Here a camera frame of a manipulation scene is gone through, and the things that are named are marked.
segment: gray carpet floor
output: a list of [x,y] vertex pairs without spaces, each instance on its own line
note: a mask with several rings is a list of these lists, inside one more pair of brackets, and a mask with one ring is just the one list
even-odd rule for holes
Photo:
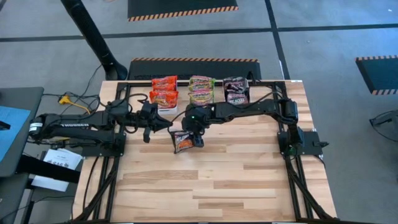
[[[237,0],[239,11],[153,21],[128,22],[126,0],[83,0],[103,34],[176,30],[270,28],[263,0]],[[278,27],[398,23],[395,0],[271,0]],[[80,35],[59,1],[7,0],[0,11],[0,40],[6,37]],[[398,97],[369,93],[354,58],[398,54],[398,29],[280,32],[291,79],[303,80],[313,120],[322,140],[326,171],[338,216],[343,220],[398,223],[397,143],[379,136],[369,118],[397,109]],[[258,58],[263,79],[281,79],[271,32],[107,39],[127,68],[133,57]],[[0,41],[0,88],[42,86],[46,93],[82,93],[99,65],[84,40]],[[99,93],[99,70],[88,94]],[[56,99],[42,101],[38,114],[59,113]],[[80,113],[72,108],[69,113]],[[27,145],[36,156],[45,146]],[[73,195],[37,190],[34,199]],[[71,200],[34,207],[31,223],[70,218]]]

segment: wooden table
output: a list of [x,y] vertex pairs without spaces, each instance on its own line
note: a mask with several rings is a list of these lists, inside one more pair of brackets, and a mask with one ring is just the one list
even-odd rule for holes
[[[285,81],[289,98],[299,110],[298,125],[314,128],[302,82]],[[117,82],[103,82],[102,102],[114,100]],[[178,88],[178,110],[188,104],[187,87]],[[150,87],[133,87],[132,93],[149,94]],[[252,101],[269,88],[251,88]],[[134,111],[139,98],[131,98]],[[223,101],[221,87],[216,100]],[[163,116],[172,119],[174,116]],[[182,116],[171,129],[180,129]],[[292,221],[294,211],[284,160],[279,154],[278,125],[271,117],[237,118],[212,125],[204,135],[204,148],[173,154],[166,130],[142,140],[143,130],[127,135],[125,153],[119,164],[112,222],[270,222]],[[309,191],[327,213],[336,216],[323,164],[314,156],[302,156]],[[82,211],[82,201],[94,158],[83,163],[73,213]],[[99,159],[88,187],[87,203],[98,187],[102,165]],[[305,207],[300,191],[302,216]],[[101,206],[100,217],[105,211]]]

